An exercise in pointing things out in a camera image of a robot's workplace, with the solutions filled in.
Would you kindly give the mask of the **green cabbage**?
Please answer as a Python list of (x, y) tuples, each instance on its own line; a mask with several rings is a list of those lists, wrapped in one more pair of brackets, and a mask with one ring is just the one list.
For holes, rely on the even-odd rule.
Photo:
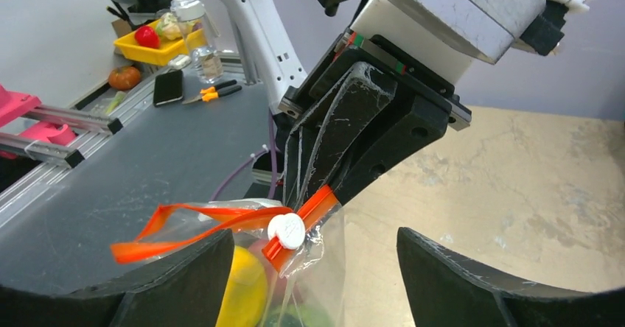
[(309, 305), (287, 305), (284, 310), (280, 307), (271, 310), (264, 326), (306, 326), (332, 327), (335, 323), (321, 308)]

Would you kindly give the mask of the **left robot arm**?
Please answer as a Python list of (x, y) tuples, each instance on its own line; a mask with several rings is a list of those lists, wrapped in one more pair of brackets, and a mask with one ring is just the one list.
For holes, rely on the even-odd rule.
[[(353, 22), (312, 71), (299, 62), (273, 0), (220, 0), (238, 33), (246, 73), (268, 92), (284, 153), (283, 200), (298, 208), (323, 186), (342, 203), (380, 175), (469, 127), (472, 113), (455, 93), (452, 52), (405, 8), (362, 0)], [(345, 0), (321, 0), (330, 15)]]

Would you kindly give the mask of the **yellow lemon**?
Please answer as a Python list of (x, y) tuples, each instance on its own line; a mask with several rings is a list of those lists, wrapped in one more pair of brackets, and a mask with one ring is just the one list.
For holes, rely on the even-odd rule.
[(256, 326), (265, 311), (268, 278), (262, 262), (244, 247), (235, 246), (217, 327)]

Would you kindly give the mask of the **clear zip top bag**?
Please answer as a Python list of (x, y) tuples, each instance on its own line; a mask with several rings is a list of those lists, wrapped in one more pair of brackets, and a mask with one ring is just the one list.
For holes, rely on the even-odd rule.
[(266, 198), (160, 205), (111, 253), (152, 263), (220, 231), (234, 251), (217, 326), (344, 325), (344, 211), (329, 186), (297, 209)]

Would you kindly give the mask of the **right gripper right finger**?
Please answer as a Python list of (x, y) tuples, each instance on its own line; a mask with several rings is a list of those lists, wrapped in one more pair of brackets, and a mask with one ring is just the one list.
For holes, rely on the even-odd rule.
[(580, 292), (495, 269), (401, 227), (399, 268), (417, 326), (623, 326), (624, 288)]

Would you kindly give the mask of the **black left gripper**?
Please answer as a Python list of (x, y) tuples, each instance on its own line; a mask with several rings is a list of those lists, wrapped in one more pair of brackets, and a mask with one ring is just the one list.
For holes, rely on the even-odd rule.
[[(397, 81), (366, 62), (350, 67), (324, 95), (321, 81), (329, 77), (328, 71), (338, 70), (338, 60), (348, 49), (412, 77), (446, 102), (416, 95), (390, 104)], [(452, 83), (382, 35), (364, 38), (350, 29), (338, 37), (300, 87), (288, 88), (278, 109), (294, 119), (300, 117), (305, 106), (296, 99), (305, 94), (324, 96), (296, 121), (286, 143), (283, 202), (292, 208), (330, 182), (356, 139), (332, 180), (335, 196), (344, 205), (408, 156), (439, 140), (449, 115), (449, 124), (457, 131), (472, 121), (472, 111), (460, 103)]]

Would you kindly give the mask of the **pink peach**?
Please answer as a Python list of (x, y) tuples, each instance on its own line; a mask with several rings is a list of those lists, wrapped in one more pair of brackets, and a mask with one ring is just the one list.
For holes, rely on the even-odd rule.
[(279, 276), (262, 253), (262, 248), (267, 242), (267, 240), (258, 239), (248, 247), (248, 251), (254, 255), (258, 261), (258, 263), (253, 263), (252, 266), (252, 290), (258, 295), (260, 289), (263, 288), (267, 301), (271, 301), (274, 305), (282, 304), (284, 297), (287, 297), (288, 304), (294, 304), (299, 298), (298, 289), (293, 287), (292, 292), (287, 294), (288, 280)]

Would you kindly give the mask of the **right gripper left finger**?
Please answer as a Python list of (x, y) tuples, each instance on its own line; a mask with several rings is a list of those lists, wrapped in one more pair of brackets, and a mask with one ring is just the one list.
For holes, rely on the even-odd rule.
[(1, 286), (2, 326), (215, 326), (234, 255), (221, 230), (105, 283), (62, 295)]

